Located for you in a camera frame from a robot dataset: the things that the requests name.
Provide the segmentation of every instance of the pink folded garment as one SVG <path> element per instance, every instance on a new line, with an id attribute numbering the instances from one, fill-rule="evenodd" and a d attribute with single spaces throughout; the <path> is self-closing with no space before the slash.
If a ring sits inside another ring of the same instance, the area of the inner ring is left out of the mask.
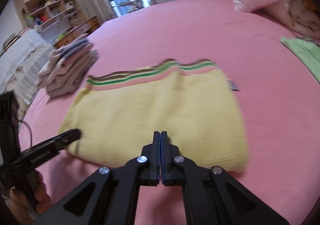
<path id="1" fill-rule="evenodd" d="M 77 42 L 81 39 L 84 39 L 88 36 L 89 34 L 81 34 L 78 36 L 72 43 L 67 44 L 65 46 L 60 47 L 57 50 L 53 50 L 49 53 L 50 60 L 42 67 L 42 69 L 38 73 L 38 81 L 37 85 L 40 86 L 40 88 L 44 88 L 46 85 L 41 84 L 44 79 L 48 78 L 49 76 L 46 77 L 46 75 L 49 75 L 51 71 L 54 69 L 55 65 L 59 61 L 61 57 L 61 53 L 65 50 L 68 49 L 74 42 Z"/>
<path id="2" fill-rule="evenodd" d="M 67 79 L 66 83 L 61 88 L 55 89 L 53 91 L 47 90 L 47 94 L 51 98 L 55 98 L 55 97 L 66 95 L 68 93 L 75 92 L 79 88 L 85 73 L 96 62 L 97 59 L 98 59 L 98 54 L 96 51 L 94 51 L 94 53 L 92 53 L 92 56 L 90 56 L 90 59 L 87 65 L 84 68 L 82 68 L 80 71 L 75 71 Z"/>
<path id="3" fill-rule="evenodd" d="M 77 72 L 79 74 L 79 72 L 87 66 L 92 56 L 92 53 L 93 53 L 92 51 L 88 51 L 84 55 L 82 55 L 80 58 L 78 58 L 66 74 L 56 75 L 53 82 L 47 85 L 46 87 L 47 92 L 54 91 L 55 89 L 61 88 L 74 72 Z"/>
<path id="4" fill-rule="evenodd" d="M 83 47 L 78 52 L 71 55 L 69 58 L 62 58 L 60 59 L 53 70 L 51 71 L 49 77 L 47 79 L 44 79 L 43 82 L 45 83 L 45 86 L 49 85 L 55 80 L 55 77 L 57 75 L 64 75 L 68 72 L 68 70 L 71 68 L 71 66 L 75 63 L 76 60 L 78 60 L 81 56 L 83 56 L 86 52 L 88 52 L 93 47 L 93 43 L 89 43 L 85 47 Z"/>

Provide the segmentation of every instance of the human hand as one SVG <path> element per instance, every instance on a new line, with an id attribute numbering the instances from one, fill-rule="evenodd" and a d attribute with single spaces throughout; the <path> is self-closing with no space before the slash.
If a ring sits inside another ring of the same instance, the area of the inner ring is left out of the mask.
<path id="1" fill-rule="evenodd" d="M 35 198 L 39 203 L 36 206 L 36 211 L 42 214 L 51 208 L 52 203 L 49 195 L 46 192 L 46 187 L 43 183 L 43 177 L 39 172 L 37 172 L 37 179 L 39 183 L 35 192 Z M 25 208 L 25 206 L 27 206 L 26 195 L 22 191 L 12 188 L 10 191 L 10 200 L 11 202 L 9 204 L 9 209 L 17 221 L 21 225 L 31 225 L 33 219 L 30 217 Z"/>

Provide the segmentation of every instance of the triangular cutout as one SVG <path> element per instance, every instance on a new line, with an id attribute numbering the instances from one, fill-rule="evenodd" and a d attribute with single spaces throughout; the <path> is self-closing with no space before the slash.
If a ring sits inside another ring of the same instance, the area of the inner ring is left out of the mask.
<path id="1" fill-rule="evenodd" d="M 81 217 L 96 187 L 94 182 L 89 183 L 81 192 L 70 199 L 63 208 L 78 217 Z"/>
<path id="2" fill-rule="evenodd" d="M 232 183 L 227 182 L 226 188 L 231 196 L 233 204 L 235 205 L 240 215 L 251 212 L 256 208 L 256 205 L 241 191 L 239 191 Z"/>

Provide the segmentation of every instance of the pink bedsheet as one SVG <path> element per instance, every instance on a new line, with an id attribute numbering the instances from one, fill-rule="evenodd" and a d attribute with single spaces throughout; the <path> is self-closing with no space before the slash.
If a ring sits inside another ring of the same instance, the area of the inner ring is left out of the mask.
<path id="1" fill-rule="evenodd" d="M 262 15 L 234 11 L 232 0 L 178 0 L 103 24 L 89 36 L 100 55 L 89 74 L 133 70 L 165 58 L 217 62 L 241 89 L 235 94 L 251 160 L 235 177 L 296 225 L 320 195 L 320 85 L 280 43 L 281 36 L 294 37 Z M 34 142 L 57 134 L 75 96 L 49 99 L 39 92 L 25 118 Z M 26 148 L 27 129 L 20 140 Z M 55 203 L 96 169 L 62 152 L 39 171 Z M 136 224 L 185 224 L 180 188 L 142 187 Z"/>

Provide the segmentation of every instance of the red object on shelf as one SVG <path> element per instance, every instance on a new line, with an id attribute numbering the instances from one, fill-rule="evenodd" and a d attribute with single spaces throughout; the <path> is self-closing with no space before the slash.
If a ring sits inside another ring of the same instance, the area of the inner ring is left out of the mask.
<path id="1" fill-rule="evenodd" d="M 40 16 L 40 19 L 42 20 L 42 22 L 47 21 L 47 18 L 45 17 L 45 15 L 41 15 L 41 16 Z"/>

